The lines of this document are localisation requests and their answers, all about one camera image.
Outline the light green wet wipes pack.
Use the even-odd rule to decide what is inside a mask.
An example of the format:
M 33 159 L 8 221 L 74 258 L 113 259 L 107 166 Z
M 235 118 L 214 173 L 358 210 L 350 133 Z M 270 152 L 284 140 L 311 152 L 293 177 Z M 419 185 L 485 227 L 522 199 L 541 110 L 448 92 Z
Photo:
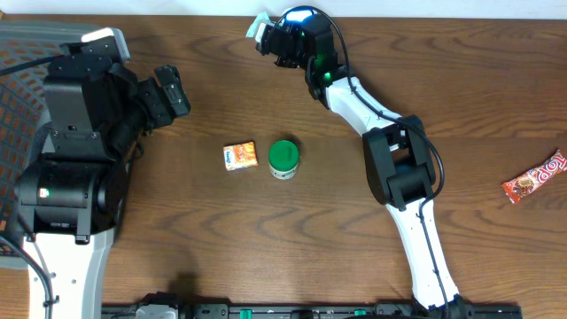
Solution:
M 245 37 L 246 38 L 254 38 L 257 35 L 257 32 L 260 28 L 261 23 L 269 23 L 270 17 L 267 12 L 260 12 L 256 18 L 254 19 L 253 23 L 249 26 Z

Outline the orange tissue pack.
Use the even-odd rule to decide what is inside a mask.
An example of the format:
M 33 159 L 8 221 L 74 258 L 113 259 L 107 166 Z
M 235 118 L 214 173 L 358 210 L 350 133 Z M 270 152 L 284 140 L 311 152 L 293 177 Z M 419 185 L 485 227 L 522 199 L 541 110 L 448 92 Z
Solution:
M 223 159 L 227 171 L 256 167 L 259 165 L 255 151 L 255 143 L 253 141 L 224 146 Z

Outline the green lid white jar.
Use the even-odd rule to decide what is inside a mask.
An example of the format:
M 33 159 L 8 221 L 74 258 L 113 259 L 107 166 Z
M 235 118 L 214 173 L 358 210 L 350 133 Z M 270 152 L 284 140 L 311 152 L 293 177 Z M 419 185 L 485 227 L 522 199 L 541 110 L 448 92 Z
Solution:
M 296 175 L 299 167 L 299 148 L 289 140 L 273 143 L 268 153 L 269 170 L 272 176 L 288 180 Z

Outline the orange red snack bag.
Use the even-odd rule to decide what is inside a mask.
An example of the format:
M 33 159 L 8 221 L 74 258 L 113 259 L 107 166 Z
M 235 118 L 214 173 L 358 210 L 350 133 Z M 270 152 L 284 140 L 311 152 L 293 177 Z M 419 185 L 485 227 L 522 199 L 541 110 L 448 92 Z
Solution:
M 541 165 L 531 168 L 521 175 L 503 183 L 501 187 L 512 204 L 535 192 L 555 175 L 566 170 L 566 157 L 560 149 Z

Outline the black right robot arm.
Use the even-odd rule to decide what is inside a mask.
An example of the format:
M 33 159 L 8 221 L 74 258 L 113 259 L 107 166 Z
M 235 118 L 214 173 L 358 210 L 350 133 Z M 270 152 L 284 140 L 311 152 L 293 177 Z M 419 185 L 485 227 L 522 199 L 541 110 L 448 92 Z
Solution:
M 420 314 L 463 317 L 463 301 L 448 270 L 433 213 L 445 170 L 421 120 L 389 110 L 362 87 L 337 23 L 318 8 L 297 6 L 278 20 L 261 12 L 247 35 L 261 55 L 276 56 L 276 66 L 303 69 L 312 98 L 361 136 L 369 188 L 396 224 Z

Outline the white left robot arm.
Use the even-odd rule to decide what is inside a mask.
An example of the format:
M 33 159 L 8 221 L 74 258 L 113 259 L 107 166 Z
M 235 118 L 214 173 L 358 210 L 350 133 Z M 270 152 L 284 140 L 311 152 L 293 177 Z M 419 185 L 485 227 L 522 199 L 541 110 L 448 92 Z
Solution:
M 190 112 L 174 66 L 139 80 L 112 53 L 49 58 L 50 121 L 15 187 L 32 318 L 98 318 L 142 136 Z

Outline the white barcode scanner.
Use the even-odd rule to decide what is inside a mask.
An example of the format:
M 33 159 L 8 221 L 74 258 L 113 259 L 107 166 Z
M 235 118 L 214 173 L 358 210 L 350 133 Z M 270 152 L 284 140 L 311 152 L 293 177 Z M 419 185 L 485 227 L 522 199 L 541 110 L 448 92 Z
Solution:
M 289 8 L 283 14 L 283 20 L 285 22 L 295 23 L 295 22 L 302 22 L 308 17 L 316 15 L 316 10 L 313 9 L 311 6 L 301 5 L 296 6 L 293 8 Z

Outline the grey plastic basket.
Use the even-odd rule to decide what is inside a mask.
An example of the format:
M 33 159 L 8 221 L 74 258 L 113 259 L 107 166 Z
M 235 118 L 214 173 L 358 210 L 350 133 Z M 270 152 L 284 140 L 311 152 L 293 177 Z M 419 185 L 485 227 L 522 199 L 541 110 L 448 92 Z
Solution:
M 77 43 L 99 26 L 49 21 L 3 21 L 1 68 L 61 53 L 62 43 Z M 1 77 L 1 235 L 20 244 L 23 233 L 15 213 L 14 188 L 28 164 L 36 130 L 50 120 L 43 79 L 47 66 L 32 66 Z

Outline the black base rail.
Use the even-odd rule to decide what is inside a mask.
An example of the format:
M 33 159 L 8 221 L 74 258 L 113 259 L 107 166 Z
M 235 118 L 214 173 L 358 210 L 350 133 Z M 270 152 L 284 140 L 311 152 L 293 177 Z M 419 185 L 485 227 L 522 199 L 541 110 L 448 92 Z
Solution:
M 101 316 L 111 319 L 364 319 L 442 318 L 439 309 L 427 310 L 416 302 L 376 305 L 235 305 L 190 304 L 172 293 L 156 292 L 131 305 L 106 305 Z

